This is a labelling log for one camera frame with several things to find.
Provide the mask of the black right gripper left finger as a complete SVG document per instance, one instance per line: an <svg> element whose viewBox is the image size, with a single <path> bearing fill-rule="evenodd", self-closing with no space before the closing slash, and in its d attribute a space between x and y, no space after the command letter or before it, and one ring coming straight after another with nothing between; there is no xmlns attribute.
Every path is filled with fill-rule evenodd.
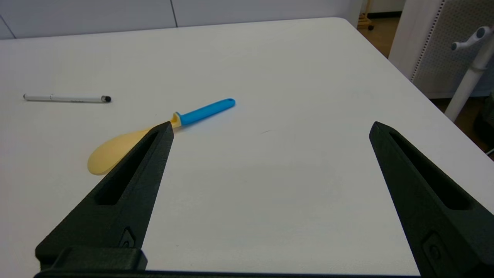
<svg viewBox="0 0 494 278"><path fill-rule="evenodd" d="M144 270L142 245L173 139L170 122L146 132L39 243L41 271Z"/></svg>

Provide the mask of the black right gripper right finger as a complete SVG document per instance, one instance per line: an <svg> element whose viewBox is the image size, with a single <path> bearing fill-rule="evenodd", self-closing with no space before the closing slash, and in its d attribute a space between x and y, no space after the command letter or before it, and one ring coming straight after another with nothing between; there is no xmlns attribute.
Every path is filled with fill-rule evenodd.
<svg viewBox="0 0 494 278"><path fill-rule="evenodd" d="M394 128L369 141L420 274L492 277L493 214Z"/></svg>

